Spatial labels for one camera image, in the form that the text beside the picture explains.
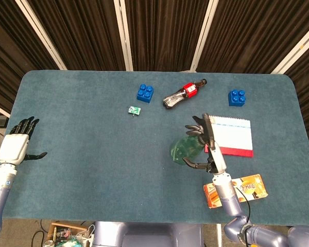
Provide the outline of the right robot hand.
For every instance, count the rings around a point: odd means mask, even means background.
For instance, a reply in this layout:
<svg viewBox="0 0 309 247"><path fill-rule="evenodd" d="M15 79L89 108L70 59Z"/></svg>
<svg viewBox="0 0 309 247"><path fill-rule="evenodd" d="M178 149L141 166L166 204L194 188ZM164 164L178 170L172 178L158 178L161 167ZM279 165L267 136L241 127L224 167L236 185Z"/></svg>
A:
<svg viewBox="0 0 309 247"><path fill-rule="evenodd" d="M214 132L212 123L208 113L204 113L202 118L193 116L193 120L197 123L196 125L186 125L189 129L186 132L187 135L196 136L198 140L208 148L209 157L206 163L194 163L187 157L183 157L183 161L191 168L204 169L208 173L221 174L224 173L227 166L222 155L220 146L214 138Z"/></svg>

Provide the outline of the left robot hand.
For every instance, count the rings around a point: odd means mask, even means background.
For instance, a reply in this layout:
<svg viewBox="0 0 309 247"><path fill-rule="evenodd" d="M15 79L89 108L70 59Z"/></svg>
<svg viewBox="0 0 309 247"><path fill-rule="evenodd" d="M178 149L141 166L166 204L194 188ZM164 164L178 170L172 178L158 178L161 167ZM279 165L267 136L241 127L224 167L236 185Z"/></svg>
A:
<svg viewBox="0 0 309 247"><path fill-rule="evenodd" d="M14 126L9 134L5 135L0 147L0 164L19 165L23 161L39 160L47 155L27 154L27 147L34 129L39 122L34 116L22 119Z"/></svg>

